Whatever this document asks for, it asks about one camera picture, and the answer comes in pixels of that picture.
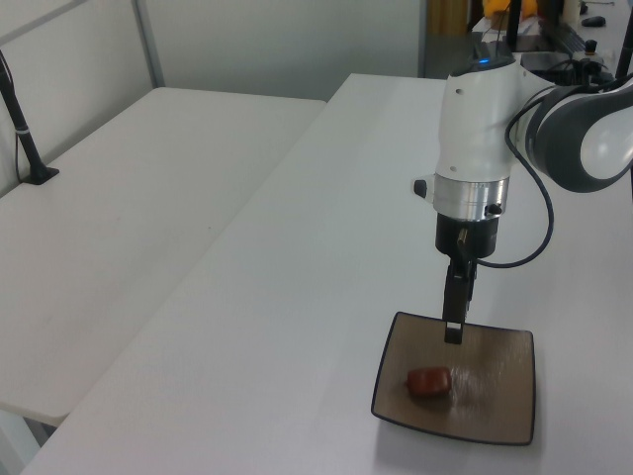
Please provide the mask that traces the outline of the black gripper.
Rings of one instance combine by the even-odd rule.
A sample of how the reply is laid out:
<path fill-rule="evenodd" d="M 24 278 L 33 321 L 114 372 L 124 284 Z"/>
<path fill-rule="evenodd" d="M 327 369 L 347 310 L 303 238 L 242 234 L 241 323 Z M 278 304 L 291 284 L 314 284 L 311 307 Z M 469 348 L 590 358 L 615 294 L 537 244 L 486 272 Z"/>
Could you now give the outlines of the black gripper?
<path fill-rule="evenodd" d="M 460 221 L 438 214 L 435 247 L 450 258 L 457 272 L 466 273 L 478 259 L 490 256 L 497 245 L 498 219 Z M 442 321 L 445 324 L 444 341 L 461 344 L 463 325 L 474 295 L 477 272 L 469 277 L 447 270 L 444 286 Z"/>

